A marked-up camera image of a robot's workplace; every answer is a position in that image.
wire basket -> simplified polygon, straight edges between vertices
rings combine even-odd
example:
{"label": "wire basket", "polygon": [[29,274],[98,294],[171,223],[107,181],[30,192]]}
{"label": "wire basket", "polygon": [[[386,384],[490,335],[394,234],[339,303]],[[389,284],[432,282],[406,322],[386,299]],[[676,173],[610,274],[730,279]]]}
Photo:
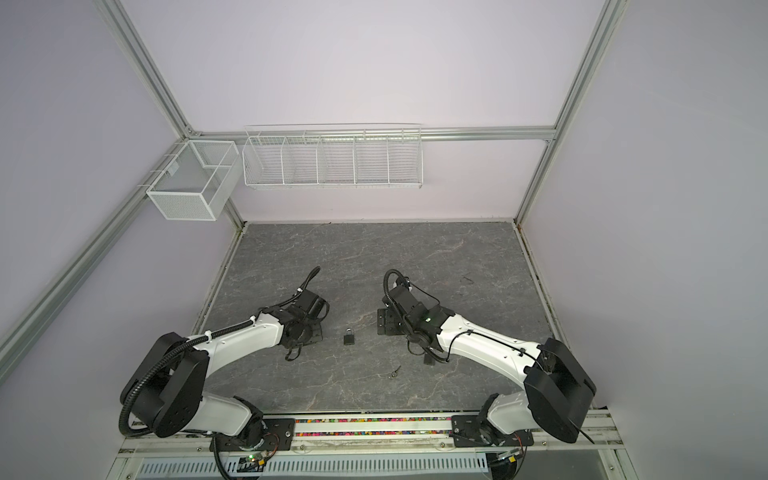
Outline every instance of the wire basket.
{"label": "wire basket", "polygon": [[189,140],[147,189],[168,220],[216,220],[242,174],[233,141]]}
{"label": "wire basket", "polygon": [[245,184],[257,190],[297,187],[421,187],[420,134],[248,137]]}

white wall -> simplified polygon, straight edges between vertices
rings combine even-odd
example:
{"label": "white wall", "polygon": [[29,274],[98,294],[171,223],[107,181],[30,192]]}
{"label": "white wall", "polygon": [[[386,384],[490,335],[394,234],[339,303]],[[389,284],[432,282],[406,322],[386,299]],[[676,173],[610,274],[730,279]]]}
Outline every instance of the white wall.
{"label": "white wall", "polygon": [[88,0],[0,5],[0,334],[175,140]]}
{"label": "white wall", "polygon": [[192,125],[551,125],[603,0],[126,0]]}
{"label": "white wall", "polygon": [[3,478],[106,477],[120,391],[164,333],[187,335],[232,227],[165,220],[153,204],[0,386]]}
{"label": "white wall", "polygon": [[[175,140],[88,0],[0,5],[0,334]],[[232,237],[147,204],[0,386],[3,478],[104,478],[120,391],[187,333]]]}
{"label": "white wall", "polygon": [[425,142],[422,188],[252,190],[233,194],[248,221],[513,218],[545,143]]}
{"label": "white wall", "polygon": [[[124,3],[190,123],[242,131],[552,125],[604,0]],[[513,217],[541,145],[425,144],[421,190],[239,186],[234,203],[249,221]]]}
{"label": "white wall", "polygon": [[524,230],[641,478],[765,478],[768,4],[634,0]]}

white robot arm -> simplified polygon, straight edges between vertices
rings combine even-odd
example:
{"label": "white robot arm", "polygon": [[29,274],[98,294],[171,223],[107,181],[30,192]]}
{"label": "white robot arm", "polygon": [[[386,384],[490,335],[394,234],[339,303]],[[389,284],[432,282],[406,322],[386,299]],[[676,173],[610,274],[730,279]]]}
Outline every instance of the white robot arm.
{"label": "white robot arm", "polygon": [[[150,432],[159,437],[182,431],[219,433],[231,437],[237,447],[259,445],[266,433],[262,412],[241,398],[204,392],[205,379],[257,350],[283,345],[288,349],[286,360],[293,361],[303,346],[319,342],[320,322],[330,307],[306,289],[319,271],[315,267],[288,300],[262,308],[245,322],[203,335],[185,338],[167,333],[157,339],[121,393],[121,433],[127,437]],[[146,427],[133,429],[128,424],[131,413]]]}
{"label": "white robot arm", "polygon": [[[290,299],[261,309],[246,322],[188,338],[168,333],[158,339],[121,394],[121,432],[126,436],[153,432],[160,437],[182,431],[217,433],[238,448],[261,444],[268,435],[262,412],[241,398],[204,392],[204,382],[211,373],[257,350],[283,345],[290,361],[302,346],[322,339],[320,322],[329,306],[306,290],[318,271],[319,267],[314,269]],[[397,281],[390,290],[391,275]],[[467,415],[471,418],[456,424],[455,441],[474,439],[463,446],[509,445],[513,435],[519,439],[516,433],[534,428],[564,442],[576,441],[595,387],[565,345],[554,339],[540,344],[503,336],[439,303],[427,308],[411,288],[400,272],[387,272],[386,308],[378,315],[380,334],[405,335],[434,361],[448,362],[451,355],[472,359],[523,388],[509,396],[491,395],[478,415]],[[131,428],[131,413],[147,427]],[[459,422],[458,416],[452,421]]]}
{"label": "white robot arm", "polygon": [[[397,280],[390,289],[392,275]],[[408,277],[398,270],[386,273],[379,334],[405,335],[409,343],[423,348],[431,363],[448,362],[453,354],[467,357],[523,388],[509,396],[491,395],[475,418],[454,422],[455,436],[480,439],[472,446],[504,445],[515,432],[542,428],[563,442],[576,441],[596,388],[565,344],[503,336],[439,303],[427,308],[411,289]]]}

metal bracket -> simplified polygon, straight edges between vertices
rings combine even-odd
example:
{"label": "metal bracket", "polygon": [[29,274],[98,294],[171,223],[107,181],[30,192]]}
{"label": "metal bracket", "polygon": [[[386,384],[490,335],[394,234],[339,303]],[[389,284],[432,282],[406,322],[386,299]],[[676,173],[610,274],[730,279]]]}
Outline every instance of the metal bracket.
{"label": "metal bracket", "polygon": [[[264,435],[264,441],[261,445],[258,445],[255,449],[257,451],[267,450],[272,451],[275,449],[275,443],[277,443],[277,450],[290,450],[290,444],[293,441],[293,429],[296,426],[296,420],[294,419],[264,419],[266,425],[266,433]],[[237,445],[230,442],[231,437],[216,434],[219,441],[220,452],[242,452]],[[211,441],[208,447],[209,451],[214,450],[214,443]]]}
{"label": "metal bracket", "polygon": [[487,447],[490,445],[497,447],[515,447],[533,445],[533,434],[530,430],[518,430],[507,435],[500,443],[494,445],[490,435],[486,432],[487,428],[481,424],[477,415],[454,415],[451,417],[451,430],[453,444],[457,448],[461,447]]}

black motor joint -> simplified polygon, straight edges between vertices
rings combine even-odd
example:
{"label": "black motor joint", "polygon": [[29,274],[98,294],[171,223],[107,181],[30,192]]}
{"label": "black motor joint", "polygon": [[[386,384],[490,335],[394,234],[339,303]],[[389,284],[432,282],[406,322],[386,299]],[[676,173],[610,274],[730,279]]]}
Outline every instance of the black motor joint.
{"label": "black motor joint", "polygon": [[[280,345],[289,350],[286,360],[295,360],[302,346],[311,345],[323,339],[320,323],[328,316],[329,310],[328,302],[309,290],[299,292],[296,299],[288,305],[273,306],[264,310],[283,325]],[[299,353],[291,358],[290,355],[294,349],[298,349]]]}
{"label": "black motor joint", "polygon": [[[396,280],[395,286],[390,288],[389,278],[392,275],[396,276]],[[409,342],[421,346],[427,353],[442,352],[438,335],[442,331],[442,324],[455,312],[441,306],[439,302],[427,308],[413,296],[411,286],[411,280],[398,270],[388,270],[384,275],[382,301],[386,308],[379,311],[378,333],[405,335]]]}

